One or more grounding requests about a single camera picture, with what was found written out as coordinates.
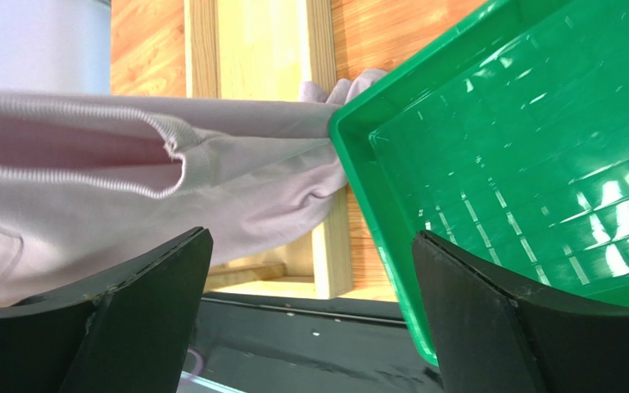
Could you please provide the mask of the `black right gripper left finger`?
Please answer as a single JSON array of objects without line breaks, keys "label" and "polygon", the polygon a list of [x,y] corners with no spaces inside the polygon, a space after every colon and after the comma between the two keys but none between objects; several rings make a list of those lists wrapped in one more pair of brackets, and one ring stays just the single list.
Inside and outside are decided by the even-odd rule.
[{"label": "black right gripper left finger", "polygon": [[210,267],[194,228],[63,287],[0,307],[0,392],[174,392]]}]

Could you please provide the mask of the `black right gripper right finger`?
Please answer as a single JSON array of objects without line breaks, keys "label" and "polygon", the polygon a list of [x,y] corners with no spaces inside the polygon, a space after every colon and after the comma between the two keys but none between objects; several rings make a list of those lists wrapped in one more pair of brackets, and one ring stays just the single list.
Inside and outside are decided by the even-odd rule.
[{"label": "black right gripper right finger", "polygon": [[629,392],[629,308],[548,287],[428,231],[411,247],[448,392]]}]

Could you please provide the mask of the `lilac ribbed tank top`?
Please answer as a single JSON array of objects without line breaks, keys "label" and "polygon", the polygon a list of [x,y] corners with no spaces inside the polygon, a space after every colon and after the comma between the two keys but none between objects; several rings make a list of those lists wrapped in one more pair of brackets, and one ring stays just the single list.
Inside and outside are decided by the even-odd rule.
[{"label": "lilac ribbed tank top", "polygon": [[310,232],[347,182],[329,122],[384,75],[303,83],[301,108],[273,119],[218,99],[0,91],[0,306],[195,227],[215,265]]}]

